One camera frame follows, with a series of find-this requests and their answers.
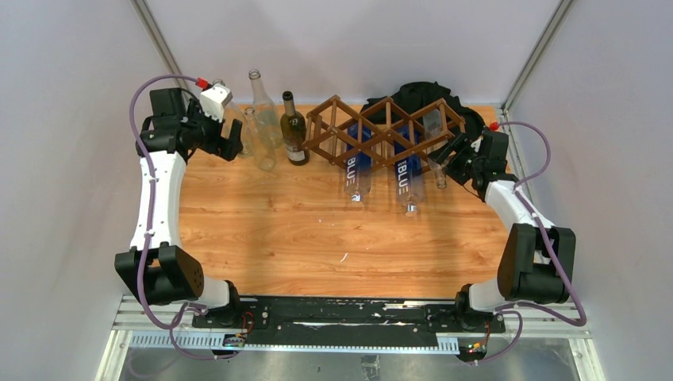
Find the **slim clear bottle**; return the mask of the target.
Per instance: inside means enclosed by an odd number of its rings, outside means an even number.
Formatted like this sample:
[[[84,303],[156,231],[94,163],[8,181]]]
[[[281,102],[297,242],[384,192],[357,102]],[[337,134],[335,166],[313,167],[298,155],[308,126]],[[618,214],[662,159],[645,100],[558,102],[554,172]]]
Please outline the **slim clear bottle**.
[[[262,171],[272,171],[276,165],[276,159],[268,127],[257,117],[252,106],[244,109],[244,115],[251,131],[251,146],[256,166]]]

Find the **clear glass bottle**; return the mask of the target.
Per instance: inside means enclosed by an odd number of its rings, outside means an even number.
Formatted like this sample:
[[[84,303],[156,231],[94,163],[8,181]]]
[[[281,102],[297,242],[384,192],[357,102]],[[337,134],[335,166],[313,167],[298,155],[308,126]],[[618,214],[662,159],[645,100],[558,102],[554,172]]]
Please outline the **clear glass bottle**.
[[[248,72],[248,78],[251,83],[253,107],[256,117],[260,124],[263,125],[272,146],[280,148],[283,146],[284,140],[279,125],[277,106],[266,92],[261,79],[261,73],[258,69],[251,69]]]

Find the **dark green wine bottle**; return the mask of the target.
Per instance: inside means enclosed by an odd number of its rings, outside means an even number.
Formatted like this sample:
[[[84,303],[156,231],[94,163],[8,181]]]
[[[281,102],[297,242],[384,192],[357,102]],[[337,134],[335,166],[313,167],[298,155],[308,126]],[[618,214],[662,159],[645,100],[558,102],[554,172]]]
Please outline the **dark green wine bottle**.
[[[287,158],[295,166],[302,166],[309,162],[309,150],[302,148],[306,138],[306,119],[296,110],[293,93],[285,90],[282,94],[284,113],[280,118],[280,127]]]

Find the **blue label clear bottle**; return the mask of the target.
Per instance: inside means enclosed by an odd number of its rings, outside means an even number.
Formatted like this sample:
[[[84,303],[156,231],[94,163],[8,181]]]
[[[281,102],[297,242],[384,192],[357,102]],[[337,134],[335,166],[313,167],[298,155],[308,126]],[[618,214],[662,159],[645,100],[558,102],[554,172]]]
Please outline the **blue label clear bottle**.
[[[364,201],[371,191],[371,157],[359,152],[345,161],[344,192],[354,206],[364,206]]]

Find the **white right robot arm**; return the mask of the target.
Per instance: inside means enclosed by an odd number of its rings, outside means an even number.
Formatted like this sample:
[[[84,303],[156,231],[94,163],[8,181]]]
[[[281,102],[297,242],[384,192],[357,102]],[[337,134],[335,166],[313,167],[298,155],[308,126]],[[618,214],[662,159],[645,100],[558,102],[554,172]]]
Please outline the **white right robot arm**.
[[[428,155],[459,185],[470,182],[509,231],[496,277],[456,294],[453,320],[463,331],[516,305],[550,313],[549,305],[577,298],[576,235],[544,217],[521,191],[522,180],[507,170],[508,147],[506,134],[487,130],[475,141],[460,133]]]

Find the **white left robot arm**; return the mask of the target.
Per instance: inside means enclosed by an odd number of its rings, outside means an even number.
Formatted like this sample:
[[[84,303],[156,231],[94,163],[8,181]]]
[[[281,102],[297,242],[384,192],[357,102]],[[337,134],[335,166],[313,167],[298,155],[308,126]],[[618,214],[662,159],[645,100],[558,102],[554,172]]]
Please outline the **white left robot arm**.
[[[114,267],[145,307],[189,302],[225,328],[237,326],[243,306],[230,281],[205,275],[184,249],[179,234],[179,201],[188,160],[198,150],[231,161],[241,152],[242,122],[233,120],[223,137],[229,88],[205,85],[199,95],[173,87],[150,92],[152,115],[139,132],[141,196],[137,227],[129,250],[116,255]]]

